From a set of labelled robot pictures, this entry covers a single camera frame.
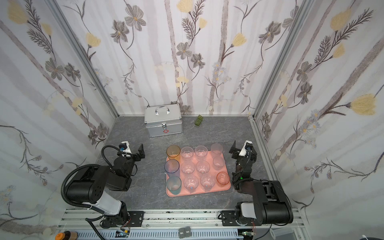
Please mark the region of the frosted dimpled cup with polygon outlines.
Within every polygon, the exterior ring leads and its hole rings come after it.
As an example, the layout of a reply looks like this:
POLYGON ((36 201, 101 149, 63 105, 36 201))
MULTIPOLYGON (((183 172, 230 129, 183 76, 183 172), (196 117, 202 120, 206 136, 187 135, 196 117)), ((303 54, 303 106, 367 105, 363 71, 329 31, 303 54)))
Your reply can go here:
POLYGON ((220 157, 223 153, 223 146, 220 143, 214 143, 211 145, 211 156, 212 158, 220 157))
POLYGON ((212 174, 203 174, 200 179, 201 186, 205 192, 209 192, 216 184, 216 179, 212 174))

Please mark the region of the amber plastic cup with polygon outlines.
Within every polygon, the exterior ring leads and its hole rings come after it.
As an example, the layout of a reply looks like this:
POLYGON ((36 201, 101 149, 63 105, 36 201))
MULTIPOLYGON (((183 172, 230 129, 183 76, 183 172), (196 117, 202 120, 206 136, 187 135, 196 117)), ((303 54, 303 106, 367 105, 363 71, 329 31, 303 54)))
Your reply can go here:
POLYGON ((181 148, 177 145, 171 145, 167 148, 166 154, 169 160, 180 161, 181 159, 181 148))

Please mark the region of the pink plastic cup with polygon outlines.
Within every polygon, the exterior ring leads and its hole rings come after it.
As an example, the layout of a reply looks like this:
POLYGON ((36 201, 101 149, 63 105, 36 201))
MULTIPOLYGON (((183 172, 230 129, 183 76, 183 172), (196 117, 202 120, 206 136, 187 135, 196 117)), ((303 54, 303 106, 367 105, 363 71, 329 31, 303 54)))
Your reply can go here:
POLYGON ((230 183, 230 176, 226 172, 219 172, 216 181, 219 187, 224 187, 230 183))

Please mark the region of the blue plastic cup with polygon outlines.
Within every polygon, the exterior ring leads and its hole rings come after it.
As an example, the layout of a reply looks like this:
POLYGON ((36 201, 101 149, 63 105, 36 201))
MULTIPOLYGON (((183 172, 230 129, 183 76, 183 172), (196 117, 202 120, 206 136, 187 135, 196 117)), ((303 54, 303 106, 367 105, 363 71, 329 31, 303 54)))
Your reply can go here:
POLYGON ((180 163, 175 159, 166 161, 164 169, 169 178, 180 177, 180 163))

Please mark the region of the pink plastic tray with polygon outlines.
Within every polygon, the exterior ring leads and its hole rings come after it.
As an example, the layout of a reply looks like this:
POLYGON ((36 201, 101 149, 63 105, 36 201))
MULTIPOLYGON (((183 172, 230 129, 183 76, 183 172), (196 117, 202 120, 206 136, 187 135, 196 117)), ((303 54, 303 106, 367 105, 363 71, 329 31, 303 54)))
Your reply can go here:
POLYGON ((176 180, 169 181, 170 177, 166 176, 165 190, 169 197, 221 192, 231 188, 223 156, 213 157, 210 151, 203 163, 196 156, 190 161, 181 161, 179 173, 176 180))

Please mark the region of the teal plastic cup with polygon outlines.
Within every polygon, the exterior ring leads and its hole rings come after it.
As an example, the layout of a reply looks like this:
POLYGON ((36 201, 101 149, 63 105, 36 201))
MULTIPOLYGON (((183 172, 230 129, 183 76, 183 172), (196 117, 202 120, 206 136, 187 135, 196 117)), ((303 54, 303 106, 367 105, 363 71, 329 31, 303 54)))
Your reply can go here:
POLYGON ((178 195, 182 189, 182 181, 178 176, 172 176, 167 180, 166 187, 171 194, 178 195))

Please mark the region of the clear faceted cup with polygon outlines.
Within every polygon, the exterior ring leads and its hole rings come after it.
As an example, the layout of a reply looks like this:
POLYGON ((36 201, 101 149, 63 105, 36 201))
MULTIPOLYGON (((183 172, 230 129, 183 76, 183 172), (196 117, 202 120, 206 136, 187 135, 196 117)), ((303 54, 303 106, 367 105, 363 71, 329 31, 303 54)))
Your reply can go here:
POLYGON ((181 171, 186 174, 186 175, 189 175, 189 174, 192 174, 196 169, 196 165, 189 161, 189 162, 184 162, 181 166, 181 171))
POLYGON ((188 175, 184 178, 183 184, 189 193, 194 193, 199 186, 199 180, 194 175, 188 175))
POLYGON ((183 162, 190 162, 194 159, 195 151, 192 147, 184 147, 181 149, 181 160, 183 162))

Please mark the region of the clear faceted cup front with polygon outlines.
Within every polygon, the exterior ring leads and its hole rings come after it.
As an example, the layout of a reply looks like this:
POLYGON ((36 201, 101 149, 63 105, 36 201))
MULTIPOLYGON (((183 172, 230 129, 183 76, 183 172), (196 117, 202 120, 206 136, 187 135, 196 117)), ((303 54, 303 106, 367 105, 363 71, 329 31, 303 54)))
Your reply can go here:
POLYGON ((189 193, 194 193, 199 186, 199 180, 194 175, 188 175, 184 178, 183 184, 189 193))

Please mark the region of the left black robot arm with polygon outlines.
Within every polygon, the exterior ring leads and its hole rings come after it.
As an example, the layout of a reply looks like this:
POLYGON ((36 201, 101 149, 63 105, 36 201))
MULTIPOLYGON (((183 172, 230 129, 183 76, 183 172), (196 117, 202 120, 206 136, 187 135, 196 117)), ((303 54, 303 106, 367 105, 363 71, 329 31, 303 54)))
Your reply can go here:
POLYGON ((118 147, 105 145, 101 156, 105 165, 83 165, 66 176, 61 186, 63 200, 68 205, 100 213, 100 217, 86 220, 90 225, 99 221, 103 229, 141 227, 144 212, 129 211, 126 203, 115 199, 106 190, 129 190, 132 177, 138 171, 137 162, 145 158, 144 146, 140 145, 138 151, 132 153, 127 141, 121 142, 118 147), (117 158, 113 162, 105 156, 108 148, 117 151, 117 158))

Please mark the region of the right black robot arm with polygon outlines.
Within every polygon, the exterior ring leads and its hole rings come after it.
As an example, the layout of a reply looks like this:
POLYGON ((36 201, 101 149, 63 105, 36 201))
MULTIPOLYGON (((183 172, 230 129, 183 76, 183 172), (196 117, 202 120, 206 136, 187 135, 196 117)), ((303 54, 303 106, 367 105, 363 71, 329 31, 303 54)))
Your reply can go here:
POLYGON ((236 160, 231 185, 240 194, 252 196, 252 202, 238 202, 235 207, 235 223, 256 226, 264 224, 284 226, 294 220, 293 208, 279 181, 257 180, 251 177, 257 151, 251 141, 245 141, 241 149, 236 142, 229 153, 236 160))

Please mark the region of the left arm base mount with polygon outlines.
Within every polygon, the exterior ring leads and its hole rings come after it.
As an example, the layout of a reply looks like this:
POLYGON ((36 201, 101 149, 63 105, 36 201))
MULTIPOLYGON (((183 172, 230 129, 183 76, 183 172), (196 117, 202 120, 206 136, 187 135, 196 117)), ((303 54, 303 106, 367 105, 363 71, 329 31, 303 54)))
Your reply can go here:
POLYGON ((125 211, 115 216, 105 216, 100 222, 103 229, 112 227, 141 227, 144 219, 144 211, 125 211))

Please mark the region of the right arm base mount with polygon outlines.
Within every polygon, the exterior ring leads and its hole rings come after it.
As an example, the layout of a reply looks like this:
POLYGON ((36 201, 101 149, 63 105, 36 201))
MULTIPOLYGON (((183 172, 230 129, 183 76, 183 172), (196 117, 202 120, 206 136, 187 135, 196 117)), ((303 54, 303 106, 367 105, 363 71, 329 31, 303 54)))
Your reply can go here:
POLYGON ((224 210, 218 215, 218 219, 222 221, 223 227, 238 227, 242 226, 238 222, 238 218, 235 211, 224 210))

